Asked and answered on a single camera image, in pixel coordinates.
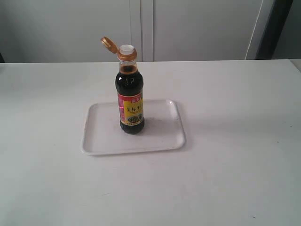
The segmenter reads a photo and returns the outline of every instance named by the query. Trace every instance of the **white wall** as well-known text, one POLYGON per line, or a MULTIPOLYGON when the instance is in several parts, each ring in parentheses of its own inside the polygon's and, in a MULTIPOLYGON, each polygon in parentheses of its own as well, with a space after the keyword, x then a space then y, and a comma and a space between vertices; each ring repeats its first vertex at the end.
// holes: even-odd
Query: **white wall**
MULTIPOLYGON (((268 17, 273 2, 264 1, 268 7, 261 19, 268 17)), ((261 4, 262 0, 155 0, 154 60, 245 59, 261 4)), ((260 37, 265 25, 261 26, 256 34, 260 37)))
POLYGON ((131 43, 129 0, 0 0, 6 62, 116 61, 103 35, 131 43))
POLYGON ((279 37, 273 59, 301 58, 301 1, 295 0, 279 37))

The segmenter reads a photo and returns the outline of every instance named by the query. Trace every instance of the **table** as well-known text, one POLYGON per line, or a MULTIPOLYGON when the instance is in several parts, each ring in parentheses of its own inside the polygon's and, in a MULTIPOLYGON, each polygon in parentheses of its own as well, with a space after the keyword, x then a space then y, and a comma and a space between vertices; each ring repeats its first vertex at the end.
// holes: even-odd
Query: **table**
POLYGON ((185 146, 87 156, 87 110, 117 101, 118 67, 0 65, 0 225, 300 225, 301 73, 289 60, 138 63, 144 99, 177 102, 185 146))

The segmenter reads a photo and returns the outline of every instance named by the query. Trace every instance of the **plastic tray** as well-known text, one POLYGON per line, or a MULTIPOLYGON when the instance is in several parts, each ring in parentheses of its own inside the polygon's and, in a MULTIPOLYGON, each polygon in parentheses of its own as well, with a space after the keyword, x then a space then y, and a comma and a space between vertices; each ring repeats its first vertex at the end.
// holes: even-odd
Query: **plastic tray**
POLYGON ((139 153, 180 148, 185 143, 181 119, 172 100, 144 100, 145 125, 135 135, 119 125, 117 103, 92 105, 88 111, 82 151, 88 155, 139 153))

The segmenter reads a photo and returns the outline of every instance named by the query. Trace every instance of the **soy sauce bottle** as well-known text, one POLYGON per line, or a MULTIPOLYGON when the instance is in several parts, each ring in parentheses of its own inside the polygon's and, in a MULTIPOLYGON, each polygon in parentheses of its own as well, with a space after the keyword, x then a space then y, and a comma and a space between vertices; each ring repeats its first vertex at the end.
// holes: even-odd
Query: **soy sauce bottle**
POLYGON ((143 116, 143 78, 138 72, 137 51, 132 45, 116 45, 107 37, 101 39, 103 45, 112 53, 117 53, 119 73, 115 79, 117 89, 120 126, 129 134, 136 134, 144 127, 143 116))

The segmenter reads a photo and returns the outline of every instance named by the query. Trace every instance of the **product label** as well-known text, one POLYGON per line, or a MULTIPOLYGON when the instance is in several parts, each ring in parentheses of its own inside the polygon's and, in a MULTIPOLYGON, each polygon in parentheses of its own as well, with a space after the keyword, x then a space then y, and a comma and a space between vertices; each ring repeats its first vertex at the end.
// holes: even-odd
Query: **product label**
POLYGON ((142 92, 126 97, 118 93, 120 120, 128 126, 138 125, 143 120, 143 98, 142 92))

